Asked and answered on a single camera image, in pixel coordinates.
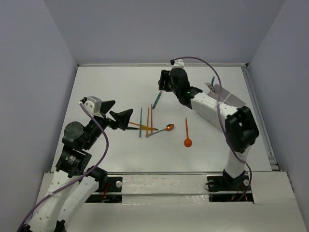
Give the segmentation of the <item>blue plastic fork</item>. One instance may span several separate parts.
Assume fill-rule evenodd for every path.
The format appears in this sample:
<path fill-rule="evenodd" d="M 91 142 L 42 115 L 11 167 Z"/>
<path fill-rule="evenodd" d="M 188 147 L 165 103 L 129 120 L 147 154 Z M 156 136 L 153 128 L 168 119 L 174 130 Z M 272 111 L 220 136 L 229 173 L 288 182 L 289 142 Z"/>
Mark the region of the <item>blue plastic fork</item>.
<path fill-rule="evenodd" d="M 215 76 L 211 79 L 211 82 L 205 83 L 205 85 L 206 85 L 212 92 L 215 92 L 214 81 L 215 81 Z"/>

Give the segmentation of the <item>orange plastic spoon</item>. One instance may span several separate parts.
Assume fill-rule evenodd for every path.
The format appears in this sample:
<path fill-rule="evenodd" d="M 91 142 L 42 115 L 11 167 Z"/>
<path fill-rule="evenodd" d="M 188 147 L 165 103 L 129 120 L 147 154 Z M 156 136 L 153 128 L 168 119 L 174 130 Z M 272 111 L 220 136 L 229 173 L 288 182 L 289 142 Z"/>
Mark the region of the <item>orange plastic spoon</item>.
<path fill-rule="evenodd" d="M 189 138 L 189 129 L 188 129 L 188 120 L 185 118 L 185 130 L 186 130 L 186 139 L 184 140 L 184 145 L 186 147 L 192 146 L 192 140 Z"/>

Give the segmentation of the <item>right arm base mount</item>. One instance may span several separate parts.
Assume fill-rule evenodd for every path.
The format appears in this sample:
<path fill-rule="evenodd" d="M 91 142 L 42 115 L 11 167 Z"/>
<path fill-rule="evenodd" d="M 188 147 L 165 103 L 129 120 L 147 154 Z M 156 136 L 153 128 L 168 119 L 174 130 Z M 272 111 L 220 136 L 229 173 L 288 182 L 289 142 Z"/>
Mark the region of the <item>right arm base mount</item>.
<path fill-rule="evenodd" d="M 250 178 L 243 175 L 235 182 L 229 182 L 222 175 L 207 176 L 204 189 L 208 192 L 211 203 L 254 202 Z"/>

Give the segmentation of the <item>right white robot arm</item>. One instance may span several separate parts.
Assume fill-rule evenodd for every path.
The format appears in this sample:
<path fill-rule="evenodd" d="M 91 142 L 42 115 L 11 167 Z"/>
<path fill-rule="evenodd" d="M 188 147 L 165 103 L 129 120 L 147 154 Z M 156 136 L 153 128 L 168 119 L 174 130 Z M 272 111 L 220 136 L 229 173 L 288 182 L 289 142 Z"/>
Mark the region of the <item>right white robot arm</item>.
<path fill-rule="evenodd" d="M 223 170 L 222 184 L 226 189 L 237 187 L 245 173 L 248 153 L 259 136 L 250 108 L 225 104 L 191 86 L 183 68 L 162 70 L 158 89 L 173 92 L 180 104 L 199 113 L 224 134 L 230 153 Z"/>

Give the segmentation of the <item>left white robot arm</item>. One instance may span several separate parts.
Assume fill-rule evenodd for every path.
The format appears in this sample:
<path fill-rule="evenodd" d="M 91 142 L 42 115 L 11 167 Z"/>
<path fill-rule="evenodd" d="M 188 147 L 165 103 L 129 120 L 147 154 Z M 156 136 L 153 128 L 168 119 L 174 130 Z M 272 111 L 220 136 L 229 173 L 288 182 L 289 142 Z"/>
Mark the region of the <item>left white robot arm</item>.
<path fill-rule="evenodd" d="M 51 184 L 45 196 L 25 216 L 17 229 L 19 232 L 64 232 L 95 191 L 108 191 L 108 173 L 99 167 L 109 149 L 105 130 L 126 130 L 133 113 L 133 109 L 113 112 L 114 104 L 114 100 L 102 101 L 94 96 L 79 101 L 90 121 L 85 126 L 74 121 L 64 128 L 63 148 Z M 92 158 L 88 151 L 101 135 L 106 141 L 103 155 L 88 167 Z"/>

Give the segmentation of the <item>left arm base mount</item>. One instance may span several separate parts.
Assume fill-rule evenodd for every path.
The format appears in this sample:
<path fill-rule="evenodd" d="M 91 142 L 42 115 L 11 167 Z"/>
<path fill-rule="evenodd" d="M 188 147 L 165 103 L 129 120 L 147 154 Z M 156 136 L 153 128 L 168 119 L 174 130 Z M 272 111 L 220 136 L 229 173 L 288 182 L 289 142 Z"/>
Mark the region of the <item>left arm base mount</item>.
<path fill-rule="evenodd" d="M 85 201 L 86 203 L 122 203 L 122 176 L 108 176 L 105 187 L 100 187 Z"/>

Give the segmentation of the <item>copper metal spoon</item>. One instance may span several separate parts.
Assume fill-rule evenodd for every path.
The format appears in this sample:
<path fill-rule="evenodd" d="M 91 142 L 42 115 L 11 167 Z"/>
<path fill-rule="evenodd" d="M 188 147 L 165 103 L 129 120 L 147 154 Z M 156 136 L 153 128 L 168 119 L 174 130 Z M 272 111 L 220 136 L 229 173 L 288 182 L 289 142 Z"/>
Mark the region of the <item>copper metal spoon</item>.
<path fill-rule="evenodd" d="M 164 129 L 158 130 L 158 131 L 155 131 L 155 132 L 148 133 L 148 134 L 146 134 L 145 137 L 146 137 L 146 138 L 149 138 L 149 137 L 151 137 L 151 136 L 153 136 L 153 135 L 155 135 L 155 134 L 157 134 L 157 133 L 160 133 L 160 132 L 163 132 L 163 131 L 171 131 L 171 130 L 173 130 L 173 129 L 174 129 L 174 124 L 168 124 L 168 125 L 165 126 Z"/>

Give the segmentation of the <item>silver fork teal handle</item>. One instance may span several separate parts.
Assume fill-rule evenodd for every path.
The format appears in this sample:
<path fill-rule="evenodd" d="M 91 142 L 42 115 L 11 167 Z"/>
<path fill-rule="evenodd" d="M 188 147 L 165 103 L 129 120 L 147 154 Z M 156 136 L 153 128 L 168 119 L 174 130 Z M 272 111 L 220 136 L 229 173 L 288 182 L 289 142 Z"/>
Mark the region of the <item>silver fork teal handle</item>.
<path fill-rule="evenodd" d="M 154 103 L 152 105 L 152 109 L 155 109 L 155 107 L 156 107 L 156 105 L 157 105 L 157 103 L 158 103 L 162 93 L 163 93 L 163 91 L 159 91 L 158 96 L 156 97 L 156 99 L 155 99 L 155 101 L 154 101 Z"/>

